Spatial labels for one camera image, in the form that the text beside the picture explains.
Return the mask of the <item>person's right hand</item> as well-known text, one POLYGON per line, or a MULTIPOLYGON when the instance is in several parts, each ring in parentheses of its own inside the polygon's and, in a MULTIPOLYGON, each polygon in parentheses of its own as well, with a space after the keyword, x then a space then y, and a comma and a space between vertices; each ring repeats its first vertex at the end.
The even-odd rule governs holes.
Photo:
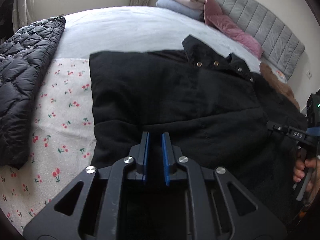
POLYGON ((298 159, 293 168, 293 181, 298 183, 305 177, 303 170, 306 167, 313 168, 315 174, 315 178, 309 181, 306 191, 317 194, 319 192, 319 159, 312 158, 306 159, 305 161, 298 159))

